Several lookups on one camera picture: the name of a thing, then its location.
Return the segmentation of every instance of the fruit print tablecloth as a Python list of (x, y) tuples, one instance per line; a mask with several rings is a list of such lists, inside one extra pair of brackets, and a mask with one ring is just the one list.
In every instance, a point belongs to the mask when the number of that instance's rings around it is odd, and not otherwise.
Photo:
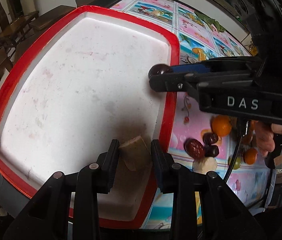
[[(194, 63), (213, 57), (250, 56), (249, 52), (217, 22), (188, 6), (173, 0), (121, 0), (112, 9), (153, 22), (170, 32), (180, 41), (180, 64)], [(202, 135), (210, 131), (211, 114), (199, 111), (197, 102), (185, 92), (177, 94), (175, 117), (168, 153), (174, 160), (192, 169), (193, 159), (184, 151), (186, 138), (202, 142)], [(218, 142), (217, 173), (223, 178), (228, 158), (233, 154), (236, 142), (233, 136)], [(249, 206), (264, 195), (270, 170), (258, 155), (253, 165), (242, 162), (234, 170), (228, 185), (239, 199)], [(202, 222), (198, 193), (197, 219)], [(173, 194), (162, 194), (158, 189), (144, 221), (143, 229), (167, 229), (171, 225)]]

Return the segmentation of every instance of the red tray rim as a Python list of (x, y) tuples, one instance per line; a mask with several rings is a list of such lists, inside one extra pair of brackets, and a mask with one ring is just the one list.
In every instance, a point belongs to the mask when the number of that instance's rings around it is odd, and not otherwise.
[[(0, 89), (0, 122), (4, 110), (8, 104), (10, 96), (12, 95), (16, 85), (18, 84), (20, 78), (22, 77), (25, 70), (28, 68), (30, 63), (35, 59), (39, 52), (44, 48), (44, 46), (69, 22), (75, 19), (77, 16), (84, 12), (92, 12), (97, 14), (102, 14), (122, 20), (126, 20), (146, 28), (152, 29), (161, 35), (163, 35), (171, 45), (171, 61), (170, 65), (179, 64), (179, 55), (180, 55), (180, 43), (178, 38), (171, 33), (170, 31), (156, 25), (154, 23), (148, 22), (146, 20), (137, 18), (135, 16), (122, 13), (119, 11), (111, 10), (108, 8), (102, 8), (99, 6), (81, 6), (76, 8), (68, 15), (64, 16), (54, 25), (52, 25), (45, 33), (43, 33), (31, 46), (30, 48), (22, 55), (22, 57), (17, 61), (11, 70), (10, 74), (4, 81)], [(176, 92), (169, 92), (166, 94), (164, 113), (162, 118), (162, 125), (159, 134), (159, 142), (164, 151), (167, 151), (169, 147), (170, 137), (172, 133), (172, 126), (174, 120), (176, 106)], [(21, 193), (26, 195), (29, 198), (32, 198), (37, 192), (35, 188), (26, 183), (22, 178), (15, 174), (1, 159), (0, 159), (0, 173), (1, 175), (10, 182), (16, 189)], [(152, 205), (154, 195), (156, 193), (157, 185), (154, 176), (154, 171), (150, 173), (148, 179), (148, 184), (145, 188), (140, 207), (137, 211), (135, 218), (131, 221), (117, 221), (100, 218), (100, 226), (105, 228), (128, 228), (128, 229), (137, 229), (140, 228), (143, 224), (150, 207)], [(73, 217), (73, 209), (70, 209), (69, 216)]]

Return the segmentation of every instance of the white lettering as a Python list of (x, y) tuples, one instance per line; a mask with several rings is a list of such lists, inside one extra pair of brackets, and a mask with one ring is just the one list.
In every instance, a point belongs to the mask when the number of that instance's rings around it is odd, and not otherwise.
[(228, 97), (228, 106), (234, 106), (234, 97)]
[(251, 106), (251, 109), (252, 109), (252, 110), (258, 109), (258, 104), (257, 104), (257, 103), (258, 103), (258, 100), (257, 100), (257, 99), (253, 99), (253, 100), (252, 100), (252, 105), (253, 105), (253, 106)]
[(241, 103), (240, 103), (240, 105), (239, 105), (239, 108), (240, 108), (241, 106), (244, 106), (244, 108), (246, 109), (246, 104), (245, 104), (244, 98), (242, 98), (242, 101), (241, 101)]

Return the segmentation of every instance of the tangerine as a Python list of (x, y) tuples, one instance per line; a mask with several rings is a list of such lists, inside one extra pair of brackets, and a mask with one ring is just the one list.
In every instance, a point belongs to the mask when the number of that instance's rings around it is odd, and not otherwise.
[(243, 154), (243, 159), (244, 159), (244, 162), (245, 162), (246, 164), (252, 165), (253, 163), (256, 162), (257, 156), (258, 156), (258, 151), (257, 151), (257, 149), (251, 148), (251, 149), (248, 149), (248, 150)]
[(230, 117), (226, 115), (218, 115), (212, 121), (212, 131), (219, 137), (224, 137), (230, 134), (232, 129)]

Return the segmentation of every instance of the human hand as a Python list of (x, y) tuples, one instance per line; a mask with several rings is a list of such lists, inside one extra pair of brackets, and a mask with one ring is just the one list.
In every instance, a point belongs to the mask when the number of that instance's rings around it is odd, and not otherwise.
[(260, 153), (266, 157), (269, 152), (273, 152), (275, 148), (273, 135), (274, 133), (282, 134), (282, 125), (272, 124), (266, 125), (263, 122), (255, 122), (254, 131), (256, 135), (256, 145)]

